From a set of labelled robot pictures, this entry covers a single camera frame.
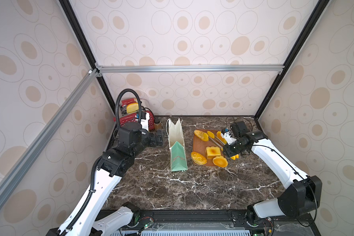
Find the square toast bread piece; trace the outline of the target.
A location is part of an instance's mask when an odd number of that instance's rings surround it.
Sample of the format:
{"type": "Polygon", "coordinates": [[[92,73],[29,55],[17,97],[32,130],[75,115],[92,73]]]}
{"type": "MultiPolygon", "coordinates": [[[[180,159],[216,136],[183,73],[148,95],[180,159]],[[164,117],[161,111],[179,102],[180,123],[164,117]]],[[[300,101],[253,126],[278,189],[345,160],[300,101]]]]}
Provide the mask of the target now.
{"type": "Polygon", "coordinates": [[[221,149],[219,147],[206,147],[206,158],[213,159],[221,156],[221,149]]]}

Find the aluminium frame bar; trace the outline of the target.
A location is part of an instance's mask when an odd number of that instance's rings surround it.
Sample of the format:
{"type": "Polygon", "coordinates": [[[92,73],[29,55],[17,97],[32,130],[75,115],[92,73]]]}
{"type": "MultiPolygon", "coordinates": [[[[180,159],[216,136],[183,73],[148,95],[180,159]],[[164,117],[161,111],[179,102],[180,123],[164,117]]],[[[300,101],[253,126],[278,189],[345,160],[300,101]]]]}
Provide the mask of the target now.
{"type": "Polygon", "coordinates": [[[7,176],[2,180],[0,183],[0,210],[97,75],[98,69],[96,68],[91,69],[86,74],[64,104],[26,149],[18,162],[11,168],[7,176]]]}
{"type": "Polygon", "coordinates": [[[161,65],[161,66],[98,66],[101,73],[182,73],[277,71],[284,65],[161,65]]]}

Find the bread slice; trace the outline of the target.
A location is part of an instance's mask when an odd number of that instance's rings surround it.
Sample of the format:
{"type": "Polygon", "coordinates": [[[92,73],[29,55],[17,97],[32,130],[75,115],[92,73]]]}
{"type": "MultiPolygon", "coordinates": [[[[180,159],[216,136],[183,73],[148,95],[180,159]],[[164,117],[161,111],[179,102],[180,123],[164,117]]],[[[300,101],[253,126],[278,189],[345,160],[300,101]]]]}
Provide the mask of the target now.
{"type": "Polygon", "coordinates": [[[226,140],[222,137],[221,131],[218,131],[218,132],[216,133],[216,137],[221,141],[221,143],[222,143],[223,145],[226,145],[226,144],[227,144],[226,140]]]}
{"type": "Polygon", "coordinates": [[[210,138],[215,139],[215,135],[211,131],[207,131],[207,134],[210,138]]]}

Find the paper bag green white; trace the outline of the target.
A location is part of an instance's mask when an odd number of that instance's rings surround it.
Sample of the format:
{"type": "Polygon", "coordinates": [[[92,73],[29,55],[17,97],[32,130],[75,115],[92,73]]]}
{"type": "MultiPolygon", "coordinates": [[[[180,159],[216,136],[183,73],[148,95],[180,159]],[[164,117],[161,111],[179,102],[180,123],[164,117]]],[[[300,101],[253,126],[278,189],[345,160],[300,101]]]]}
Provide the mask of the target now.
{"type": "Polygon", "coordinates": [[[171,119],[168,119],[166,122],[166,131],[171,157],[171,172],[186,171],[188,166],[186,160],[182,121],[178,119],[176,123],[173,123],[171,119]]]}

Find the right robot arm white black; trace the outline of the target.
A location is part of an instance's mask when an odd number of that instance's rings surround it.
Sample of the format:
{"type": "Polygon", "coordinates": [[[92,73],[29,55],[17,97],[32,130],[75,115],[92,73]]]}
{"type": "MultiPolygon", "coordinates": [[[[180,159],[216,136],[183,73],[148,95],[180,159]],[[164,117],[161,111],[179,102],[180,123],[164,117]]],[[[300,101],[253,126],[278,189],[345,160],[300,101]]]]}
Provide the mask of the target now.
{"type": "Polygon", "coordinates": [[[223,147],[228,157],[251,151],[279,178],[285,191],[277,198],[261,201],[247,207],[246,221],[256,227],[262,220],[278,216],[297,219],[320,206],[322,181],[309,176],[288,160],[260,130],[229,131],[223,129],[221,137],[227,144],[223,147]]]}

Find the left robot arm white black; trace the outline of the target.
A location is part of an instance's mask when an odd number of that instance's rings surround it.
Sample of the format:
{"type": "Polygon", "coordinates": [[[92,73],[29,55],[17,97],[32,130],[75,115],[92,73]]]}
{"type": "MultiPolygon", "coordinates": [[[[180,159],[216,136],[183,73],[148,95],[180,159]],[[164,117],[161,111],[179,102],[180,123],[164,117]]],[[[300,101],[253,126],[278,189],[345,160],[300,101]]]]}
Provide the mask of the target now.
{"type": "Polygon", "coordinates": [[[140,123],[126,123],[118,128],[118,141],[93,164],[90,184],[73,212],[49,236],[109,236],[128,224],[136,224],[140,210],[131,203],[97,220],[104,203],[116,185],[134,164],[135,158],[148,147],[163,145],[162,130],[148,132],[140,123]]]}

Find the brown sauce bottle black cap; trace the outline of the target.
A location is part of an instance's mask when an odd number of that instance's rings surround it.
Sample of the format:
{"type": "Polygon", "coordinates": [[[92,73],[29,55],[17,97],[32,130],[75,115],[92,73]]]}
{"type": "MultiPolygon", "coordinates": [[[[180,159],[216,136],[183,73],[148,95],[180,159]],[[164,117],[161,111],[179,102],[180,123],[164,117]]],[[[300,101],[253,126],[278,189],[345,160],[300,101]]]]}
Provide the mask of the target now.
{"type": "Polygon", "coordinates": [[[163,128],[163,125],[162,125],[162,122],[161,121],[157,121],[154,123],[154,129],[155,130],[159,130],[159,129],[162,129],[163,128]]]}

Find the aluminium frame bar back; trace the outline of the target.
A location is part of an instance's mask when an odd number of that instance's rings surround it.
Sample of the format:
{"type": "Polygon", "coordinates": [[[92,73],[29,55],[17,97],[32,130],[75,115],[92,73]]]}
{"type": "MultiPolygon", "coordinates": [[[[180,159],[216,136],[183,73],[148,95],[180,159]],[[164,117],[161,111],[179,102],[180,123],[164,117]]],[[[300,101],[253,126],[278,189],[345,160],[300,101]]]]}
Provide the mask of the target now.
{"type": "Polygon", "coordinates": [[[182,73],[277,71],[284,65],[161,65],[161,66],[98,66],[101,73],[182,73]]]}

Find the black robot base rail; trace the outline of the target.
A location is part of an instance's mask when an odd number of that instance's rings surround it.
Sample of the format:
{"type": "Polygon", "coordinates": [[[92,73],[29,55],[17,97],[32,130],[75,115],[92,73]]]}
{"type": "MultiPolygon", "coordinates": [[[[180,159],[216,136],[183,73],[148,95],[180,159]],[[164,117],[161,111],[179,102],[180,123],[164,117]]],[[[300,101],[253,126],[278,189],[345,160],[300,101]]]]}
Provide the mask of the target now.
{"type": "Polygon", "coordinates": [[[135,234],[146,224],[143,236],[318,236],[316,225],[304,227],[312,218],[300,221],[279,216],[262,220],[256,227],[246,222],[245,210],[141,210],[139,224],[111,230],[110,236],[135,234]]]}

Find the aluminium frame bar left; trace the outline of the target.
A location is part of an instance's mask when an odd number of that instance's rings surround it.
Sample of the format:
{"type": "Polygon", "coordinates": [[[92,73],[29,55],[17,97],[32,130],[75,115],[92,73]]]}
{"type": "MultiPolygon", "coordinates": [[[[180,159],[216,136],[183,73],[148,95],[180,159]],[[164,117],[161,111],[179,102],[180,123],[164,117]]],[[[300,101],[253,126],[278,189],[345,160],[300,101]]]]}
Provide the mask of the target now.
{"type": "Polygon", "coordinates": [[[97,75],[98,69],[96,68],[91,69],[86,74],[64,104],[26,149],[18,162],[11,168],[7,176],[2,180],[0,183],[0,210],[97,75]]]}

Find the toast slice in toaster front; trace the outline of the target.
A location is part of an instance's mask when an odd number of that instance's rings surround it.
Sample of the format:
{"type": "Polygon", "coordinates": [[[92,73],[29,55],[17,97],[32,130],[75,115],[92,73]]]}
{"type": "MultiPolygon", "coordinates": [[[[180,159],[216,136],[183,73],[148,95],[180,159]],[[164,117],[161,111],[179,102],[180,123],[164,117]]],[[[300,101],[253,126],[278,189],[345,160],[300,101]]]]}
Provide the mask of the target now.
{"type": "Polygon", "coordinates": [[[139,104],[138,103],[131,103],[126,106],[126,112],[127,114],[132,114],[135,113],[139,110],[139,104]]]}

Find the round bread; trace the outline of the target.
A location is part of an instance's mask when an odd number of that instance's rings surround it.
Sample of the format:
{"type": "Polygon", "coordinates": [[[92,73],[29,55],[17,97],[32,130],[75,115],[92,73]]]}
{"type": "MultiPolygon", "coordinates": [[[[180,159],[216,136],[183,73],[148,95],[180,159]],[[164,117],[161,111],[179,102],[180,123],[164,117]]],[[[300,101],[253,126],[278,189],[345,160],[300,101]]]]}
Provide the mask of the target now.
{"type": "Polygon", "coordinates": [[[223,156],[217,156],[215,158],[212,159],[212,163],[217,166],[217,167],[221,167],[221,168],[225,168],[228,166],[228,161],[225,157],[223,156]]]}

